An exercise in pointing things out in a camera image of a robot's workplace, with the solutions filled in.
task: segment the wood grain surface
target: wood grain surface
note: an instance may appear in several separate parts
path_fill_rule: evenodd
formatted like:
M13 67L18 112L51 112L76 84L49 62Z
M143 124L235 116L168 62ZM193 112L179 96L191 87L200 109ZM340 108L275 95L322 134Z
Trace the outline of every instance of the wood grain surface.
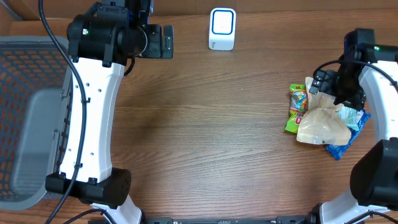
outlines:
M398 45L396 21L397 9L238 14L234 50L218 52L208 48L208 16L151 17L174 26L174 58L137 59L118 93L111 143L113 166L132 173L134 203L148 217L265 218L306 214L344 192L374 145L372 123L336 161L284 131L289 85L337 59L357 27ZM65 36L69 22L50 26ZM14 22L11 35L46 33L40 22ZM56 204L0 219L43 223ZM87 209L70 198L54 223Z

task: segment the plastic crate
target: plastic crate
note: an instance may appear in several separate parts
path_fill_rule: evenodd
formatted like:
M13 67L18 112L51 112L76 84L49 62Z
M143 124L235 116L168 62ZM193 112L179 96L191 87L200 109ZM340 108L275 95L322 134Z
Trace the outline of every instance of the plastic crate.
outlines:
M60 196L44 183L67 145L71 74L49 37L0 37L0 209Z

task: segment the small white box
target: small white box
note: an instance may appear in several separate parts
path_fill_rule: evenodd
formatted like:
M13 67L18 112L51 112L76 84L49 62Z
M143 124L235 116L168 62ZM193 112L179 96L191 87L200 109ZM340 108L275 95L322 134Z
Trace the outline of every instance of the small white box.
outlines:
M236 12L228 8L215 8L210 14L209 48L232 50L235 42Z

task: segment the light blue package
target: light blue package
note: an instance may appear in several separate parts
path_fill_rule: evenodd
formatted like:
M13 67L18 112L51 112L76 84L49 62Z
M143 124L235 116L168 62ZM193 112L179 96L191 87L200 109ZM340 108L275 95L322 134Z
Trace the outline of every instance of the light blue package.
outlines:
M351 144L355 141L355 139L361 134L362 129L365 127L365 123L368 121L368 119L371 117L371 114L363 111L363 115L361 119L358 121L358 131L353 130L352 128L349 128L351 131L351 138L348 141L348 144L345 146L335 146L335 145L328 145L326 146L326 149L331 153L331 155L336 159L340 160L343 154L347 151L347 149L351 146Z

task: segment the pile of packages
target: pile of packages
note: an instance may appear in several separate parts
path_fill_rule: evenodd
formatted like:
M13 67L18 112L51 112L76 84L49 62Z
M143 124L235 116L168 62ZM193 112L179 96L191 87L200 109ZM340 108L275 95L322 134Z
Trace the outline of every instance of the pile of packages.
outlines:
M334 105L334 97L326 93L309 93L312 80L307 77L305 85L290 86L290 118L285 129L297 133L299 142L325 144L339 160L359 136L370 114L342 104Z

